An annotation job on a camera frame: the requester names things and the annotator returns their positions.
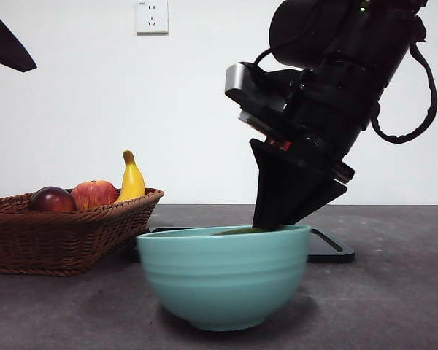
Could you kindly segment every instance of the brown woven basket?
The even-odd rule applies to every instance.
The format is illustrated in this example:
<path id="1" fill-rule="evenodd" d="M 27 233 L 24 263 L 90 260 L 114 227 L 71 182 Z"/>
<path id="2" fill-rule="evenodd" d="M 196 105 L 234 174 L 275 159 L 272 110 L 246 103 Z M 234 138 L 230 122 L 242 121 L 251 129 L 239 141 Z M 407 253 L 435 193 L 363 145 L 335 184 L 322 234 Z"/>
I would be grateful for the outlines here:
<path id="1" fill-rule="evenodd" d="M 84 211 L 29 211 L 32 193 L 0 198 L 0 273 L 81 274 L 146 230 L 164 192 Z"/>

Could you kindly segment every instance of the red apple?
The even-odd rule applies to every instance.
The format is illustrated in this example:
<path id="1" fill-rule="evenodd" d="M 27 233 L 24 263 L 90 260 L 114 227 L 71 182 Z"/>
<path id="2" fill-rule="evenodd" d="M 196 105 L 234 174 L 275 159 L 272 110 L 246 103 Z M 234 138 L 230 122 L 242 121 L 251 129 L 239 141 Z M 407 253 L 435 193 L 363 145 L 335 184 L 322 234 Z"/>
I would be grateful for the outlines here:
<path id="1" fill-rule="evenodd" d="M 68 191 L 60 187 L 47 186 L 29 198 L 29 210 L 72 211 L 77 210 L 77 207 Z"/>
<path id="2" fill-rule="evenodd" d="M 117 199 L 117 189 L 106 180 L 86 181 L 78 184 L 71 192 L 78 210 L 86 210 L 111 204 Z"/>

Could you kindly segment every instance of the black cable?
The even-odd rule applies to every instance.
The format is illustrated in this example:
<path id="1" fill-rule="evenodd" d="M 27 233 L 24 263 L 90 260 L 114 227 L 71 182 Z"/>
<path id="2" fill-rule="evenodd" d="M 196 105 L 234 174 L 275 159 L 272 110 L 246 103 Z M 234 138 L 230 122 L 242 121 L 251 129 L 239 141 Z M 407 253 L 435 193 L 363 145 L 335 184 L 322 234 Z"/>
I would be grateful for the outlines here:
<path id="1" fill-rule="evenodd" d="M 412 133 L 408 133 L 407 135 L 395 136 L 395 135 L 386 135 L 381 131 L 380 124 L 378 122 L 378 116 L 375 115 L 372 117 L 372 126 L 374 131 L 384 140 L 392 143 L 392 144 L 403 144 L 408 141 L 412 141 L 419 135 L 421 135 L 429 126 L 433 123 L 436 115 L 437 115 L 437 107 L 438 107 L 438 95 L 437 95 L 437 87 L 435 85 L 435 81 L 433 78 L 433 73 L 431 72 L 430 66 L 426 59 L 420 53 L 420 50 L 417 47 L 416 42 L 410 43 L 410 55 L 420 63 L 427 74 L 429 79 L 429 87 L 431 91 L 431 100 L 430 100 L 430 108 L 427 111 L 427 115 L 425 120 L 416 128 Z"/>
<path id="2" fill-rule="evenodd" d="M 320 9 L 320 5 L 323 3 L 323 0 L 318 0 L 315 5 L 313 5 L 312 9 L 310 10 L 309 17 L 307 18 L 305 27 L 303 31 L 296 36 L 295 38 L 292 38 L 288 40 L 287 42 L 283 42 L 281 44 L 276 44 L 274 46 L 271 46 L 269 49 L 264 50 L 256 59 L 253 64 L 256 66 L 261 62 L 263 58 L 265 58 L 267 55 L 272 53 L 273 51 L 280 49 L 281 47 L 285 47 L 291 44 L 294 44 L 298 42 L 303 36 L 307 35 L 309 30 L 313 27 L 313 25 L 316 22 L 316 19 L 318 18 L 318 13 L 316 12 L 317 9 Z"/>

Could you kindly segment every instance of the green liquid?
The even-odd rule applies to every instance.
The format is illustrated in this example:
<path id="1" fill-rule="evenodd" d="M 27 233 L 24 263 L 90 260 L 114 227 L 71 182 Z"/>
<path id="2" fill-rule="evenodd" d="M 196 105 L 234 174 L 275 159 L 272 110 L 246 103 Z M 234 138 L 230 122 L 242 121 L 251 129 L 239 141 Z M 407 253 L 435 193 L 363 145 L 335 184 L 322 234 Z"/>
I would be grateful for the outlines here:
<path id="1" fill-rule="evenodd" d="M 217 232 L 214 233 L 213 236 L 224 236 L 224 235 L 240 235 L 243 233 L 261 233 L 265 232 L 266 230 L 263 230 L 261 228 L 254 228 L 254 227 L 245 227 L 245 228 L 236 228 L 234 230 L 227 230 L 223 232 Z"/>

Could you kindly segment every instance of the yellow banana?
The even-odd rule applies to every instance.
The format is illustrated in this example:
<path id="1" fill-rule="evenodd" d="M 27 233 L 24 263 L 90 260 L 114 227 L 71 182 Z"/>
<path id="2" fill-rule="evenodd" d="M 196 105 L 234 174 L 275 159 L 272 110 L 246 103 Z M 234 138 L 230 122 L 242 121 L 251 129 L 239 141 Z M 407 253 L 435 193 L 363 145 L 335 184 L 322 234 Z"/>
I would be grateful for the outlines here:
<path id="1" fill-rule="evenodd" d="M 115 202 L 123 202 L 132 198 L 141 197 L 145 194 L 145 180 L 134 162 L 133 153 L 123 151 L 125 160 L 125 172 L 123 173 L 122 188 Z"/>

